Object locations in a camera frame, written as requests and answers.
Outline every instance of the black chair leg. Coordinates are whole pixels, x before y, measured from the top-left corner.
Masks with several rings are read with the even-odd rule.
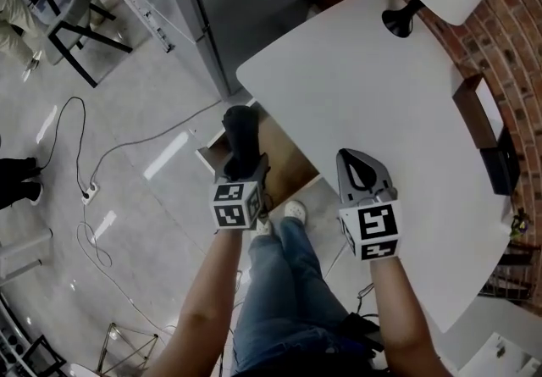
[[[98,13],[98,14],[102,15],[102,16],[105,17],[106,19],[110,19],[110,20],[115,20],[115,19],[116,19],[116,17],[115,17],[114,15],[112,15],[111,13],[109,13],[108,11],[106,11],[105,9],[98,7],[98,6],[95,5],[94,3],[91,3],[90,8],[91,8],[92,11],[94,11],[95,13]]]
[[[94,79],[91,78],[91,75],[89,75],[85,71],[85,69],[81,67],[81,65],[72,56],[66,46],[58,39],[58,37],[53,34],[49,36],[49,40],[51,40],[53,45],[58,49],[59,52],[62,53],[62,56],[66,58],[66,60],[71,64],[71,66],[74,67],[81,76],[83,76],[83,78],[88,82],[88,84],[93,88],[96,88],[98,84],[94,81]]]
[[[126,53],[131,53],[132,50],[134,50],[132,47],[125,46],[124,44],[120,42],[116,42],[115,40],[112,40],[111,38],[107,38],[106,36],[96,33],[91,28],[83,28],[81,26],[72,26],[72,25],[68,25],[67,23],[62,24],[62,28],[71,30],[72,32],[75,32],[77,34],[88,36],[92,40],[95,40],[97,42],[102,42],[103,44],[107,44],[110,47],[114,47]]]

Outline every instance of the jeans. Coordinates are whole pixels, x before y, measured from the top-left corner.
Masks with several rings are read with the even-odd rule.
[[[252,283],[234,333],[232,375],[286,351],[355,352],[331,330],[347,316],[322,277],[303,224],[284,218],[279,237],[252,241]]]

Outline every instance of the white tiled floor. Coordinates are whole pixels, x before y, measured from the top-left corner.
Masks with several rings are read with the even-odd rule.
[[[98,159],[109,148],[158,133],[218,101],[210,80],[201,77],[201,69],[181,63],[173,53],[164,53],[123,4],[113,12],[119,19],[106,22],[101,31],[110,36],[120,31],[124,41],[134,46],[134,52],[126,55],[95,42],[74,52],[100,81],[97,89],[91,89],[66,62],[52,67],[45,59],[23,84],[16,63],[0,56],[2,157],[37,156],[43,164],[53,144],[54,125],[39,145],[36,135],[53,107],[56,105],[60,112],[68,98],[76,95],[86,103],[80,175],[88,185]],[[111,255],[113,266],[102,269],[158,328],[175,323],[213,239],[213,222],[207,215],[207,191],[213,177],[194,152],[218,130],[227,107],[220,103],[158,140],[111,153],[97,174],[100,191],[86,209],[86,221],[94,229],[109,211],[115,212],[116,220],[99,240]],[[33,208],[21,201],[0,211],[0,241],[32,236],[42,227],[53,230],[51,243],[30,252],[39,254],[44,266],[8,284],[3,293],[22,322],[30,319],[30,324],[25,324],[32,335],[44,334],[69,363],[94,369],[111,322],[149,333],[158,330],[85,257],[77,243],[76,228],[83,220],[75,182],[81,125],[82,109],[73,101],[65,109],[53,160],[42,176],[46,187],[42,203]],[[187,143],[147,180],[145,169],[183,131],[188,135]],[[337,201],[313,201],[307,194],[301,199],[305,199],[309,213],[325,211],[329,220],[320,225],[309,223],[308,228],[327,273],[344,244],[335,221]],[[82,229],[80,238],[96,260]],[[100,257],[108,261],[105,255]],[[353,268],[346,267],[343,259],[329,273],[329,279],[337,295],[353,309],[357,291],[366,286],[368,278],[350,277],[345,283],[346,272]],[[16,258],[8,264],[12,269],[24,262]],[[248,267],[244,252],[241,269],[247,271]],[[241,287],[239,300],[246,287]],[[163,332],[159,335],[161,341],[154,355],[169,338]],[[120,345],[114,342],[112,351],[119,355]],[[226,372],[230,368],[229,354],[224,367]]]

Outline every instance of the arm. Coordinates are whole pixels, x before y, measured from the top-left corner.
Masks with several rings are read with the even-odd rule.
[[[235,297],[241,231],[219,231],[197,273],[179,324],[145,377],[208,377],[224,349]]]
[[[398,377],[450,377],[431,341],[422,308],[399,258],[371,262],[380,332]]]

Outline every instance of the shoe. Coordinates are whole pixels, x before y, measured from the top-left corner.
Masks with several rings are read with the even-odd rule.
[[[299,219],[302,224],[305,224],[307,222],[307,209],[299,201],[289,201],[285,206],[285,217]]]
[[[26,82],[28,80],[28,76],[32,71],[34,71],[37,68],[37,65],[40,63],[38,59],[32,58],[28,66],[26,67],[26,70],[23,72],[23,82]]]
[[[35,207],[37,204],[40,203],[41,195],[43,195],[43,184],[42,183],[39,183],[39,184],[40,184],[40,194],[37,196],[36,199],[30,200],[30,205],[33,207]]]
[[[256,229],[251,231],[251,238],[254,239],[259,236],[272,236],[273,224],[267,219],[257,219]]]

